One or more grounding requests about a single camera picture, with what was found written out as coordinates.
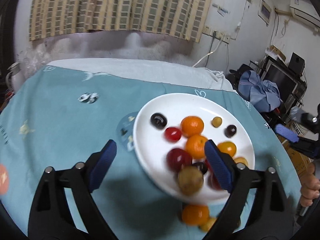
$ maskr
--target speaker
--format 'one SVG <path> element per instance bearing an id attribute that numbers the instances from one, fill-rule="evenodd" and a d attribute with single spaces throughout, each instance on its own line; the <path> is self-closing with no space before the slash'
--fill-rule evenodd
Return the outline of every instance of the speaker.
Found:
<path id="1" fill-rule="evenodd" d="M 290 68 L 297 75 L 300 75 L 302 74 L 304 65 L 305 65 L 304 59 L 302 57 L 299 57 L 297 54 L 292 53 L 288 68 Z"/>

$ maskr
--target human hand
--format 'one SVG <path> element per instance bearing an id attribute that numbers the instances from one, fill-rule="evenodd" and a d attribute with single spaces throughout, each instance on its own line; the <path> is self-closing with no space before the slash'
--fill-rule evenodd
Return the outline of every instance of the human hand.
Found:
<path id="1" fill-rule="evenodd" d="M 300 204 L 303 207 L 311 206 L 313 199 L 320 196 L 320 181 L 314 175 L 316 167 L 313 163 L 309 163 L 307 167 L 307 174 L 301 178 L 301 198 Z"/>

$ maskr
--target curtain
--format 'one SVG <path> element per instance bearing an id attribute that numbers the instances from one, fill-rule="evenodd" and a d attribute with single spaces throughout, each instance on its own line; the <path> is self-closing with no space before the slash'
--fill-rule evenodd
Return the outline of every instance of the curtain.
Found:
<path id="1" fill-rule="evenodd" d="M 33 0 L 29 39 L 133 30 L 199 42 L 210 4 L 211 0 Z"/>

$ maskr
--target orange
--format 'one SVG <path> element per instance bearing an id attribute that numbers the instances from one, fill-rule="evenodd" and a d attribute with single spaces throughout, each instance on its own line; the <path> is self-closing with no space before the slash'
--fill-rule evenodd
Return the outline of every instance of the orange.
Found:
<path id="1" fill-rule="evenodd" d="M 204 128 L 203 121 L 197 116 L 187 116 L 181 121 L 180 125 L 183 136 L 187 138 L 195 134 L 201 134 Z"/>
<path id="2" fill-rule="evenodd" d="M 207 206 L 187 205 L 182 211 L 182 221 L 188 226 L 201 226 L 209 220 Z"/>
<path id="3" fill-rule="evenodd" d="M 233 142 L 219 143 L 217 147 L 222 153 L 227 153 L 231 157 L 233 157 L 237 152 L 237 147 Z"/>
<path id="4" fill-rule="evenodd" d="M 205 157 L 204 144 L 208 139 L 199 134 L 191 136 L 186 143 L 185 150 L 191 155 L 192 158 L 199 160 Z"/>

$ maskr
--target orange circle print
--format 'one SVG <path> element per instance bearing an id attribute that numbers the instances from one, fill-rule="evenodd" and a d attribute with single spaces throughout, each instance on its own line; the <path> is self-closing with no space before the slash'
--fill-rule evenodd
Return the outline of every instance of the orange circle print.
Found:
<path id="1" fill-rule="evenodd" d="M 7 169 L 0 164 L 0 195 L 6 194 L 9 188 L 9 177 Z"/>

